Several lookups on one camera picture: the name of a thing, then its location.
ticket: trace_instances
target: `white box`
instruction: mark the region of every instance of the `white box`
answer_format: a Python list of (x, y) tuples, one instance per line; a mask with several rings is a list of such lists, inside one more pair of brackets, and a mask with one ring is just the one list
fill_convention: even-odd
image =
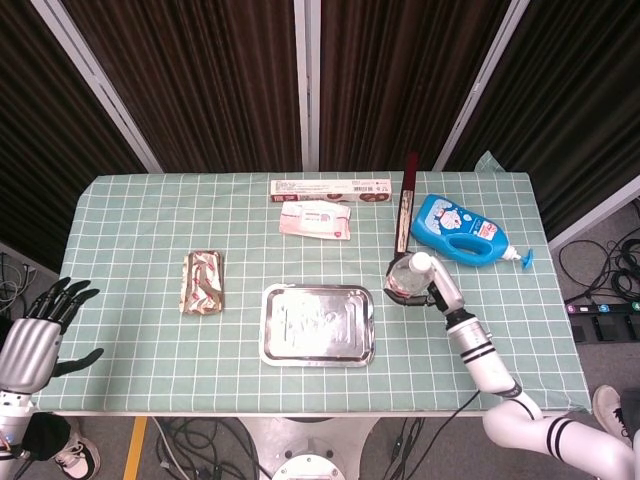
[(391, 180), (271, 180), (271, 201), (388, 202)]

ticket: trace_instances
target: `yellow tape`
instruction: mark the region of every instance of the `yellow tape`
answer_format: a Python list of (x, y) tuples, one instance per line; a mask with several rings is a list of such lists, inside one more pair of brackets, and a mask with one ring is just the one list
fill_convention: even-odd
[(127, 466), (124, 469), (123, 480), (135, 480), (138, 476), (138, 465), (140, 465), (140, 454), (142, 453), (142, 443), (144, 442), (144, 431), (147, 428), (147, 417), (136, 417), (131, 432), (131, 443), (129, 444), (129, 455), (127, 456)]

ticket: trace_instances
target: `grid pattern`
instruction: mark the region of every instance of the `grid pattern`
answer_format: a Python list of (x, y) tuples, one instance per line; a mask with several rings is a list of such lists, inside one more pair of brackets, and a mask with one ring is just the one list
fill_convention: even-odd
[[(389, 176), (394, 201), (353, 203), (351, 240), (278, 233), (274, 178)], [(393, 254), (401, 172), (131, 175), (98, 178), (79, 200), (62, 275), (101, 290), (81, 309), (63, 359), (95, 347), (90, 369), (52, 379), (42, 409), (98, 412), (300, 413), (450, 411), (475, 390), (435, 309), (402, 308), (382, 292)], [(505, 227), (515, 262), (471, 268), (443, 259), (507, 368), (545, 410), (589, 409), (529, 178), (521, 173), (419, 173), (416, 209), (442, 194)], [(413, 250), (425, 249), (412, 240)], [(178, 310), (182, 261), (225, 260), (225, 310)], [(260, 303), (273, 283), (357, 284), (374, 299), (376, 355), (366, 368), (271, 367), (259, 359)], [(499, 402), (481, 395), (471, 409)]]

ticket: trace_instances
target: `metal stand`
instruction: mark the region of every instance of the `metal stand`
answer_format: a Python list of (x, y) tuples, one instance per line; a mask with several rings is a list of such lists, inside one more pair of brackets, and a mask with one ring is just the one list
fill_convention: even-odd
[(358, 480), (362, 450), (378, 420), (379, 417), (342, 417), (319, 422), (240, 419), (253, 438), (260, 463), (273, 473), (273, 480)]

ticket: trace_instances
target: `wet wipes package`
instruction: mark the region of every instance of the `wet wipes package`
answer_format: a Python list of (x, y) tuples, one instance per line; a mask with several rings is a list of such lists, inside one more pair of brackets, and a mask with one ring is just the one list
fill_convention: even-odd
[(280, 233), (327, 240), (349, 240), (350, 215), (349, 207), (322, 200), (284, 202), (280, 214)]

